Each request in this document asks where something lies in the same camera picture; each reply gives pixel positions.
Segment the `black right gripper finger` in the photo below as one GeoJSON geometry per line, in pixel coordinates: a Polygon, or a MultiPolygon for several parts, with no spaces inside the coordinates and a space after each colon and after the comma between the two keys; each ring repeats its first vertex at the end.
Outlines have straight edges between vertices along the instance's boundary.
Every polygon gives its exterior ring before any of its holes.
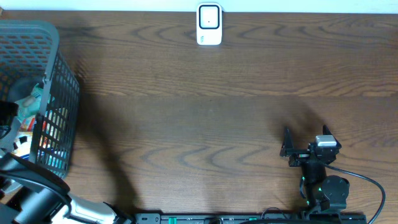
{"type": "Polygon", "coordinates": [[[281,151],[291,151],[294,149],[293,140],[288,127],[284,128],[284,138],[282,141],[281,151]]]}
{"type": "Polygon", "coordinates": [[[322,129],[323,135],[330,135],[330,136],[333,135],[333,134],[331,133],[331,131],[329,130],[329,128],[328,128],[327,125],[324,124],[322,128],[323,128],[323,129],[322,129]]]}

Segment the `teal small snack packet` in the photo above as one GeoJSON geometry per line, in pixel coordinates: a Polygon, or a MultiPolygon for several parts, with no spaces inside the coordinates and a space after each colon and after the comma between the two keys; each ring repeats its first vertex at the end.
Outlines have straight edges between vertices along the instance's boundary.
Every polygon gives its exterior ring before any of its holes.
{"type": "Polygon", "coordinates": [[[36,84],[29,96],[16,101],[18,105],[17,119],[21,123],[23,120],[35,116],[39,112],[43,92],[44,90],[40,85],[36,84]]]}

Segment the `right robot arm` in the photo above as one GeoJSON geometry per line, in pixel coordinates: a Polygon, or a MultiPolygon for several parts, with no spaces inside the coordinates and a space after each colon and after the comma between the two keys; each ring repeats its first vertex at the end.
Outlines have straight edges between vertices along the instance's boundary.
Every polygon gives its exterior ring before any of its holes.
{"type": "Polygon", "coordinates": [[[284,129],[280,156],[289,158],[289,166],[301,168],[300,194],[308,206],[301,213],[303,219],[320,219],[322,215],[338,217],[346,208],[348,180],[326,174],[326,166],[336,160],[340,149],[341,144],[325,125],[323,134],[316,136],[306,149],[294,147],[289,129],[284,129]]]}

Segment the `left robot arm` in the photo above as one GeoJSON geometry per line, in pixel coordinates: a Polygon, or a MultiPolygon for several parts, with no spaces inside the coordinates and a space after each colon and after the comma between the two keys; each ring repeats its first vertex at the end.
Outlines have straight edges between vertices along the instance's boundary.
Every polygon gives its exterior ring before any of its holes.
{"type": "Polygon", "coordinates": [[[135,223],[108,203],[93,203],[70,194],[69,186],[53,169],[66,166],[65,153],[59,148],[67,138],[67,130],[48,131],[50,121],[37,117],[32,143],[39,145],[25,160],[10,152],[1,158],[1,177],[21,184],[19,191],[1,205],[2,223],[135,223]]]}

